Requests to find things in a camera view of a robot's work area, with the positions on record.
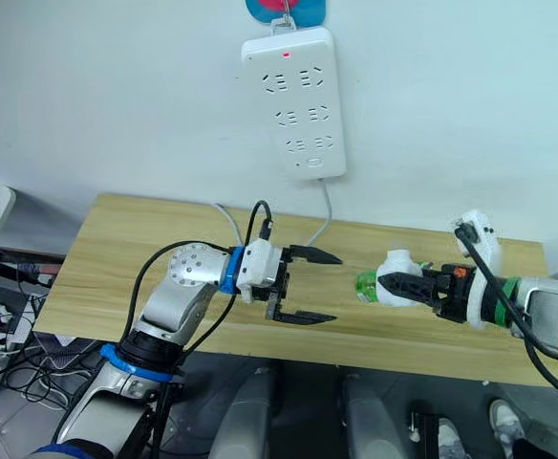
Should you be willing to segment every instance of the person's foot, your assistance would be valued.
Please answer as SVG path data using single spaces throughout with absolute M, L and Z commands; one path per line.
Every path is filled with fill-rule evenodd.
M 512 445 L 526 437 L 521 421 L 507 402 L 497 399 L 489 406 L 489 423 L 506 459 L 512 459 Z
M 460 435 L 447 418 L 439 419 L 439 459 L 467 459 Z

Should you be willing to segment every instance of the white power strip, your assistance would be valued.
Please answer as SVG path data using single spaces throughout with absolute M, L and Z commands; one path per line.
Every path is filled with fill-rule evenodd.
M 321 179 L 345 173 L 333 38 L 316 27 L 249 40 L 247 82 L 287 173 Z

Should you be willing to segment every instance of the white wall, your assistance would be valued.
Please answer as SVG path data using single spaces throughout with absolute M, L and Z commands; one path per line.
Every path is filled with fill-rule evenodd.
M 349 154 L 339 219 L 558 236 L 558 0 L 329 0 Z M 243 0 L 0 1 L 3 243 L 65 251 L 111 191 L 324 213 L 240 80 Z M 40 235 L 36 229 L 42 228 Z

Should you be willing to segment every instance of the black pants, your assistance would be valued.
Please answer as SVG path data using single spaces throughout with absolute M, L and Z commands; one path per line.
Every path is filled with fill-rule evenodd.
M 534 447 L 528 440 L 522 438 L 512 446 L 512 457 L 514 459 L 557 459 L 549 452 Z

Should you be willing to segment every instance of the green band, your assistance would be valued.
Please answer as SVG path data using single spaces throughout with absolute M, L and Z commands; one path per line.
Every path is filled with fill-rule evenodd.
M 509 277 L 504 283 L 502 291 L 507 298 L 510 298 L 512 296 L 512 292 L 515 290 L 515 287 L 517 287 L 519 279 L 519 277 Z M 496 321 L 496 325 L 508 328 L 508 325 L 506 324 L 506 308 L 500 300 L 496 302 L 496 313 L 494 316 L 494 320 Z

